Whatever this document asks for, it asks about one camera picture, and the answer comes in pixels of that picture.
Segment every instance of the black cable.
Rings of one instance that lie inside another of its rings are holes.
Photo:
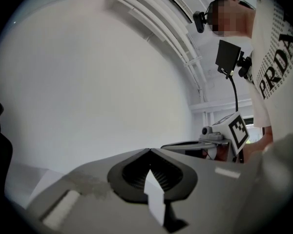
[[[238,108],[238,96],[236,95],[236,88],[235,88],[235,84],[234,84],[234,81],[233,81],[232,76],[229,76],[229,80],[231,81],[232,86],[233,86],[233,90],[234,90],[234,97],[235,97],[235,111],[238,112],[238,110],[239,110],[239,108]]]
[[[238,96],[236,94],[236,88],[235,88],[235,84],[234,84],[234,81],[233,81],[233,78],[232,76],[229,76],[229,80],[231,81],[232,83],[232,86],[233,86],[233,90],[234,90],[234,97],[235,97],[235,111],[238,112],[239,108],[238,108]],[[240,160],[240,163],[244,163],[244,155],[243,155],[243,149],[241,149],[241,151],[239,152],[239,160]]]

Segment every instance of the man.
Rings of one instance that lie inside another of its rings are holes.
[[[207,23],[219,36],[250,38],[254,48],[247,81],[254,126],[265,128],[265,134],[245,145],[247,161],[252,152],[293,133],[293,27],[275,0],[257,0],[256,10],[240,0],[216,0]]]

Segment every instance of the white wall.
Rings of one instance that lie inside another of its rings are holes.
[[[203,127],[202,113],[193,114],[192,139],[198,139],[200,137]]]
[[[2,40],[0,120],[14,161],[66,173],[191,139],[185,80],[109,5],[62,0]]]

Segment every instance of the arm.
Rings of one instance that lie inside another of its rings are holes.
[[[266,146],[273,142],[272,127],[265,127],[264,136],[257,142],[246,144],[243,147],[244,161],[247,162],[255,151],[263,151]]]

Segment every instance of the white t-shirt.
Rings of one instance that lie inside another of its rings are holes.
[[[251,42],[254,125],[278,140],[293,133],[293,28],[275,0],[257,1]]]

